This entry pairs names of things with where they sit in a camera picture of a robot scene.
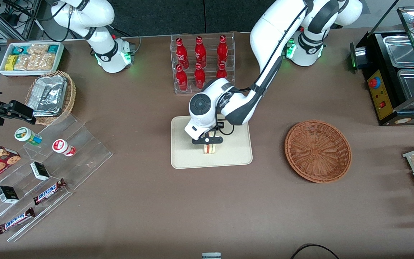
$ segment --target aluminum foil container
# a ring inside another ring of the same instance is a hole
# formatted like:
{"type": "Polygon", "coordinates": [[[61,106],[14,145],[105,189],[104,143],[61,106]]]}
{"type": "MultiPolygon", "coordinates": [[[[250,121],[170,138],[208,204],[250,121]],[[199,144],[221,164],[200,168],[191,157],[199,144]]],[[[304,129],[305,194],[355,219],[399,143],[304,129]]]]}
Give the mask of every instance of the aluminum foil container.
{"type": "Polygon", "coordinates": [[[55,117],[62,113],[68,81],[62,76],[40,77],[31,91],[28,107],[35,117],[55,117]]]}

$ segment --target yellow control panel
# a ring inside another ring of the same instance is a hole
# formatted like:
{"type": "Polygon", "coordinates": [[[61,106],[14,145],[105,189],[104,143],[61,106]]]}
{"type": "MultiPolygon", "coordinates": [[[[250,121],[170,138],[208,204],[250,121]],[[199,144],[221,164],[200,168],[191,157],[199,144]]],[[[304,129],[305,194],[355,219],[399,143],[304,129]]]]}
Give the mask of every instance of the yellow control panel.
{"type": "Polygon", "coordinates": [[[387,95],[386,87],[384,87],[383,77],[381,77],[380,71],[376,71],[367,80],[367,83],[368,88],[370,88],[370,94],[372,95],[378,118],[382,120],[393,113],[394,109],[392,108],[391,100],[389,100],[389,96],[387,95]]]}

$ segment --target red emergency stop button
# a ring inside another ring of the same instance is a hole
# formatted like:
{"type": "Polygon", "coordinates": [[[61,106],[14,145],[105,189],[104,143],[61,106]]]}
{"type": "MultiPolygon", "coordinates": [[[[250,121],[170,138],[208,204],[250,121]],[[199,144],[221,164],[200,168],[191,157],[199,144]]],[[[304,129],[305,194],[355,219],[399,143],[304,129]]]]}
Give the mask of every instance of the red emergency stop button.
{"type": "Polygon", "coordinates": [[[381,79],[379,77],[372,78],[368,81],[368,86],[377,89],[381,85],[381,79]]]}

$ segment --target small black box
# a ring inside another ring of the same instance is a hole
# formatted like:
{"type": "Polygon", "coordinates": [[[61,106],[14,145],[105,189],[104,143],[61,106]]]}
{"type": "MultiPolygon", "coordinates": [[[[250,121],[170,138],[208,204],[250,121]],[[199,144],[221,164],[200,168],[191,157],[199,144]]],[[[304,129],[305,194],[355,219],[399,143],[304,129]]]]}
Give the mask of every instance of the small black box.
{"type": "Polygon", "coordinates": [[[17,194],[13,187],[0,185],[0,199],[5,203],[18,202],[17,194]]]}
{"type": "Polygon", "coordinates": [[[31,171],[33,171],[33,174],[37,179],[40,179],[41,181],[49,180],[50,175],[47,172],[44,164],[41,164],[38,162],[32,162],[30,166],[31,166],[31,171]]]}

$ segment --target coca-cola bottle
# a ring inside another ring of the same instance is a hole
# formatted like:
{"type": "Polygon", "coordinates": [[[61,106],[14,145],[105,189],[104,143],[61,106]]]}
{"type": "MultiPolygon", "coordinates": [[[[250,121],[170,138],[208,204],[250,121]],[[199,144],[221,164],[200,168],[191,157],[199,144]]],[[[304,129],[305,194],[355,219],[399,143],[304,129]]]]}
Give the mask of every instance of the coca-cola bottle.
{"type": "Polygon", "coordinates": [[[228,74],[226,73],[225,70],[225,64],[224,63],[220,63],[220,65],[218,66],[218,71],[217,71],[217,78],[226,78],[228,76],[228,74]]]}
{"type": "Polygon", "coordinates": [[[182,92],[186,92],[188,90],[188,77],[186,76],[186,73],[183,71],[183,67],[180,64],[177,64],[176,69],[177,74],[175,74],[175,77],[177,78],[179,89],[182,92]]]}
{"type": "Polygon", "coordinates": [[[177,59],[179,63],[182,65],[183,70],[186,70],[189,68],[188,52],[186,51],[186,48],[183,46],[183,41],[181,38],[177,38],[175,42],[177,43],[177,59]]]}
{"type": "Polygon", "coordinates": [[[228,66],[228,45],[226,44],[226,36],[220,36],[220,44],[217,48],[218,62],[217,65],[220,66],[221,63],[224,63],[225,66],[228,66]]]}
{"type": "Polygon", "coordinates": [[[200,63],[196,63],[194,78],[196,80],[196,87],[201,90],[202,87],[204,87],[204,83],[206,81],[206,74],[204,72],[204,69],[202,69],[202,65],[200,63]]]}
{"type": "Polygon", "coordinates": [[[196,37],[194,53],[196,54],[196,62],[199,62],[202,68],[205,68],[207,66],[207,52],[204,44],[202,44],[202,37],[196,37]]]}

